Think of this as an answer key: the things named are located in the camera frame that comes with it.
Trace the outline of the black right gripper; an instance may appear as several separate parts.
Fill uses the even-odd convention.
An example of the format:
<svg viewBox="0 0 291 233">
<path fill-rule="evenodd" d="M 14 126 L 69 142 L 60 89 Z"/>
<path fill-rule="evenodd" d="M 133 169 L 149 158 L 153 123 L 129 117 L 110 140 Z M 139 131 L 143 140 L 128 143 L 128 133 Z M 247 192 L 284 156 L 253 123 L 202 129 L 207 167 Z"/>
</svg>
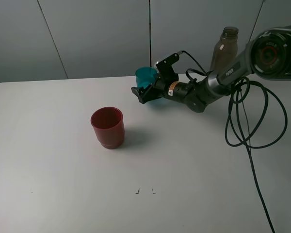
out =
<svg viewBox="0 0 291 233">
<path fill-rule="evenodd" d="M 160 98 L 184 103 L 185 97 L 193 89 L 191 83 L 179 81 L 178 74 L 162 75 L 158 73 L 155 76 L 154 83 L 147 87 L 132 87 L 132 93 L 137 97 L 141 104 Z"/>
</svg>

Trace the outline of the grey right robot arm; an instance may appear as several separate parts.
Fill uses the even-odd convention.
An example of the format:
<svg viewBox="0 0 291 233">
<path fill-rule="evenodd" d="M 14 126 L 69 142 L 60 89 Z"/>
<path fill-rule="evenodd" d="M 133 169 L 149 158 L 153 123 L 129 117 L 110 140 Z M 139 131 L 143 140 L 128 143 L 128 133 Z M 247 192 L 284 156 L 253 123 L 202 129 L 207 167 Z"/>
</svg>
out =
<svg viewBox="0 0 291 233">
<path fill-rule="evenodd" d="M 199 82 L 179 82 L 172 65 L 181 54 L 179 51 L 157 62 L 158 74 L 148 87 L 132 87 L 140 103 L 164 98 L 202 113 L 209 104 L 229 95 L 241 77 L 256 74 L 267 80 L 291 81 L 291 25 L 263 31 L 222 71 L 209 72 Z"/>
</svg>

